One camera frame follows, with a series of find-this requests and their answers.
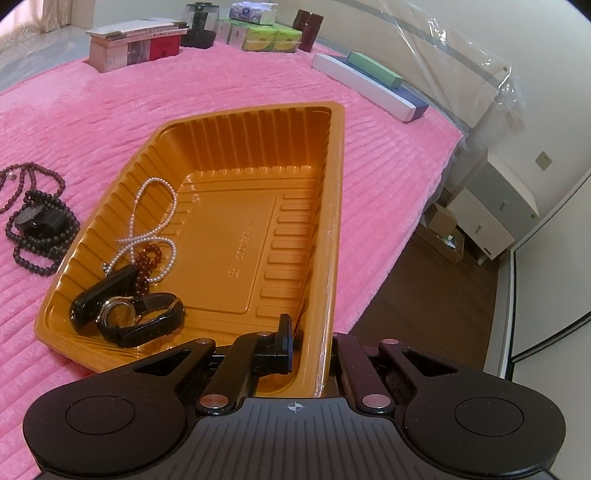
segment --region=crosshair marking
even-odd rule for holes
[[[300,411],[302,408],[305,408],[305,406],[303,406],[301,403],[298,402],[293,402],[290,403],[287,408],[289,408],[292,412],[298,412]]]

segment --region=green box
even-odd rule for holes
[[[294,53],[301,42],[301,31],[283,25],[273,25],[277,30],[273,51]]]
[[[402,84],[402,77],[400,75],[362,53],[356,51],[351,52],[349,57],[347,57],[347,61],[365,73],[377,78],[390,88],[400,87]]]
[[[277,30],[268,25],[255,25],[232,20],[229,45],[244,51],[272,51]]]

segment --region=wall outlet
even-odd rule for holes
[[[542,171],[546,171],[546,169],[552,163],[552,159],[546,152],[542,152],[540,155],[538,155],[538,158],[535,159],[535,162],[538,164],[539,168],[542,169]]]

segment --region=orange plastic tray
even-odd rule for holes
[[[194,338],[228,345],[243,333],[277,330],[289,313],[301,335],[291,375],[261,379],[257,393],[320,396],[327,375],[339,249],[345,111],[301,103],[216,112],[159,128],[122,170],[80,231],[35,322],[47,345],[101,372]],[[177,245],[170,273],[151,291],[176,294],[184,326],[137,348],[106,343],[91,322],[79,334],[72,300],[104,278],[128,236],[140,185],[167,180],[178,208],[162,235]],[[136,234],[171,206],[152,184],[136,211]],[[170,250],[163,246],[163,264]],[[119,267],[128,260],[122,260]]]

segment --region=white cabinet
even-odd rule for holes
[[[458,225],[495,258],[538,222],[534,196],[492,153],[487,153],[447,205]]]
[[[464,233],[490,258],[495,258],[513,243],[511,234],[468,189],[463,189],[447,208]]]

